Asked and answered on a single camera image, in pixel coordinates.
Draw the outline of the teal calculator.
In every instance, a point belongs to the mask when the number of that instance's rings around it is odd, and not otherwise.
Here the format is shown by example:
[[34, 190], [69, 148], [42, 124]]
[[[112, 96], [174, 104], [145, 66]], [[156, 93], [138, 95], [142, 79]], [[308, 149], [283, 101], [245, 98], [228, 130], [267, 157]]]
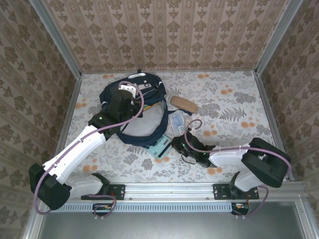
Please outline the teal calculator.
[[146, 148], [146, 152], [156, 159], [163, 159], [171, 148], [171, 139], [166, 135], [163, 135], [154, 146]]

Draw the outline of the light blue packet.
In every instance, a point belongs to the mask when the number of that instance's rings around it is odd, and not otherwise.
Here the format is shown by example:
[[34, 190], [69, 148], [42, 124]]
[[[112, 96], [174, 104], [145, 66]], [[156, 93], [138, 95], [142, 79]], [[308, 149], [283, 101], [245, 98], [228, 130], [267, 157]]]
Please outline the light blue packet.
[[175, 136], [184, 134], [183, 112], [172, 113], [169, 115], [170, 124]]

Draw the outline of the navy blue backpack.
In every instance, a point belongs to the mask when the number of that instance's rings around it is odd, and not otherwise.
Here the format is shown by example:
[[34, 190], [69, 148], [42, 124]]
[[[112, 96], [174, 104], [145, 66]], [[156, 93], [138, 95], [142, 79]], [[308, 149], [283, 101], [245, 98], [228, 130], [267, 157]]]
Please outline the navy blue backpack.
[[115, 93], [119, 83], [123, 80], [138, 86], [144, 97], [144, 105], [153, 105], [156, 103], [158, 103], [158, 105], [147, 111], [143, 111], [142, 118], [136, 118], [122, 125], [116, 135], [126, 144], [146, 148], [154, 146], [166, 132], [168, 115], [175, 112], [168, 110], [165, 99], [165, 86], [159, 76], [138, 71], [137, 74], [130, 75], [106, 86], [99, 95], [101, 107], [110, 102], [113, 93]]

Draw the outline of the brown fabric pencil case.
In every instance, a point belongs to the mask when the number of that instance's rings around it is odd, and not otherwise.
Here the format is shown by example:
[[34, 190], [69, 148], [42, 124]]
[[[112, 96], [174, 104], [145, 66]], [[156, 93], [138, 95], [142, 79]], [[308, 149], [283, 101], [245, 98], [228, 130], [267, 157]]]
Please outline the brown fabric pencil case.
[[191, 112], [192, 114], [198, 110], [198, 106], [195, 103], [178, 96], [172, 96], [170, 104], [178, 109]]

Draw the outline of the floral tablecloth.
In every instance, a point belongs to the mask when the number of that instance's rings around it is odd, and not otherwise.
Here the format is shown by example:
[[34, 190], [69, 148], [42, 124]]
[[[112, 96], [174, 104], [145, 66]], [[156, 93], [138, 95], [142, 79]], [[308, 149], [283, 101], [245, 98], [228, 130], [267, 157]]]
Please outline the floral tablecloth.
[[[99, 95], [127, 74], [84, 74], [70, 123], [71, 143], [100, 111]], [[194, 131], [204, 144], [238, 146], [259, 137], [273, 143], [273, 135], [252, 71], [159, 72], [166, 99], [188, 99], [198, 106], [192, 118], [202, 120]], [[190, 164], [171, 149], [162, 159], [143, 148], [123, 143], [116, 135], [96, 148], [72, 172], [73, 177], [100, 173], [112, 183], [227, 182], [241, 167], [204, 168]]]

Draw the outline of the grey metal panel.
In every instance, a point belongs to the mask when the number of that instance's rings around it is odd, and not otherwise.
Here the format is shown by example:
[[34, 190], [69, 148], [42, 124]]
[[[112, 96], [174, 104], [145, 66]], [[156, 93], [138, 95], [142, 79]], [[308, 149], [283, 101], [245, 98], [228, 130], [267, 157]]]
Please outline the grey metal panel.
[[319, 239], [319, 227], [308, 205], [267, 202], [245, 218], [203, 212], [31, 216], [22, 239]]

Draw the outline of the aluminium frame rail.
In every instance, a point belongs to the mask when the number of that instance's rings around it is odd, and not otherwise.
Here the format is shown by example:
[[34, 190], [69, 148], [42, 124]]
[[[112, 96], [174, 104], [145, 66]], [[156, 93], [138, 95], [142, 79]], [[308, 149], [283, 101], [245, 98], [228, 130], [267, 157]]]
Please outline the aluminium frame rail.
[[[124, 200], [132, 201], [204, 201], [215, 200], [213, 194], [215, 183], [127, 183]], [[259, 199], [262, 201], [295, 201], [306, 197], [300, 182], [284, 182], [280, 188], [270, 186], [257, 187]], [[246, 200], [220, 200], [230, 202], [242, 202]]]

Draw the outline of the aluminium side rail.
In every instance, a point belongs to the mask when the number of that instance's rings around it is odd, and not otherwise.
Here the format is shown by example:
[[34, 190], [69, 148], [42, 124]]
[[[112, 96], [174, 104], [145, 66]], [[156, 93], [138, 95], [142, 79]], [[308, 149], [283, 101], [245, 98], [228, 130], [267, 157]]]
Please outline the aluminium side rail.
[[76, 80], [75, 85], [74, 85], [74, 89], [72, 92], [72, 96], [70, 98], [68, 110], [67, 110], [66, 115], [65, 115], [63, 127], [61, 130], [61, 134], [59, 137], [57, 147], [56, 147], [55, 156], [53, 157], [53, 164], [55, 164], [55, 161], [59, 158], [59, 157], [57, 157], [57, 155], [64, 149], [66, 139], [68, 137], [70, 124], [72, 121], [72, 116], [73, 116], [75, 106], [77, 103], [77, 99], [78, 99], [78, 95], [80, 92], [81, 84], [82, 84], [82, 79], [80, 77]]
[[264, 84], [262, 82], [262, 79], [255, 71], [253, 71], [253, 75], [254, 75], [254, 78], [256, 81], [257, 88], [259, 90], [261, 101], [262, 101], [263, 106], [264, 106], [265, 114], [267, 116], [267, 120], [269, 123], [269, 127], [271, 130], [272, 136], [273, 136], [275, 146], [278, 149], [280, 149], [281, 151], [286, 152], [284, 145], [283, 145], [283, 142], [282, 142], [282, 139], [281, 139], [281, 136], [280, 136], [280, 133], [279, 133], [279, 130], [278, 130], [278, 127], [277, 127], [277, 124], [276, 124], [276, 121], [275, 121], [275, 117], [274, 117], [274, 114], [273, 114], [273, 111], [272, 111]]

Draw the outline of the aluminium frame post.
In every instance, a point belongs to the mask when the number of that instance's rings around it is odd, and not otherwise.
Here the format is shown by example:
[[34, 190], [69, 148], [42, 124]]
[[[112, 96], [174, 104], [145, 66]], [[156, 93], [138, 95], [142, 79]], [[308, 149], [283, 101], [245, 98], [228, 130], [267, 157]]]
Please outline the aluminium frame post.
[[255, 73], [260, 76], [265, 70], [280, 41], [283, 39], [289, 25], [299, 10], [303, 0], [289, 0], [277, 26], [275, 27], [269, 42], [267, 43], [256, 67]]
[[63, 59], [68, 65], [73, 76], [75, 77], [76, 80], [79, 80], [81, 78], [81, 70], [78, 64], [76, 63], [76, 60], [73, 57], [69, 47], [67, 46], [67, 43], [62, 36], [62, 33], [60, 32], [57, 25], [55, 24], [44, 2], [42, 0], [29, 0], [29, 1], [31, 5], [33, 6], [34, 10], [36, 11], [36, 13], [38, 14], [47, 32], [49, 33], [52, 40], [54, 41], [55, 45], [57, 46], [60, 54], [62, 55]]

